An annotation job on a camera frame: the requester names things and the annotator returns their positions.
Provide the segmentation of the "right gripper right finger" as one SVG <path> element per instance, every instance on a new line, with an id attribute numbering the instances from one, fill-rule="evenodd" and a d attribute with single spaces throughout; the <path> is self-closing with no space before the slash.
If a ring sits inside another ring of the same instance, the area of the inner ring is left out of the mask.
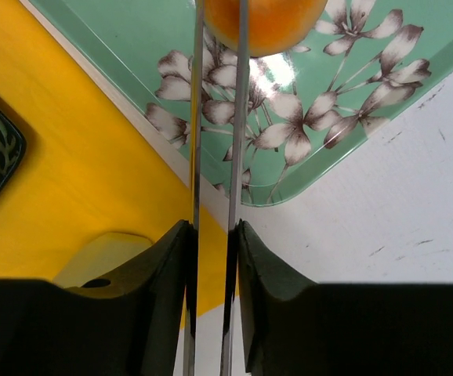
<path id="1" fill-rule="evenodd" d="M 319 284 L 237 238 L 249 374 L 453 375 L 453 284 Z"/>

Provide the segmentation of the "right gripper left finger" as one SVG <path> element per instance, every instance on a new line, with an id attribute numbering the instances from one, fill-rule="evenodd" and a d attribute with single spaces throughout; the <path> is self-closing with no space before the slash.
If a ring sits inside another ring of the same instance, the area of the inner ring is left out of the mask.
<path id="1" fill-rule="evenodd" d="M 80 287 L 0 279 L 0 375 L 170 375 L 190 224 Z"/>

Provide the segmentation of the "orange glazed bagel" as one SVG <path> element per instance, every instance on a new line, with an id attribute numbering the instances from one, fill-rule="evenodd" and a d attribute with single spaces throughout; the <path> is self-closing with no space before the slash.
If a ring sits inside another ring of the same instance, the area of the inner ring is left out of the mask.
<path id="1" fill-rule="evenodd" d="M 319 20 L 327 2 L 322 0 L 269 0 L 248 2 L 248 50 L 252 57 L 278 54 L 303 41 Z M 240 2 L 204 2 L 208 31 L 227 48 L 237 50 Z"/>

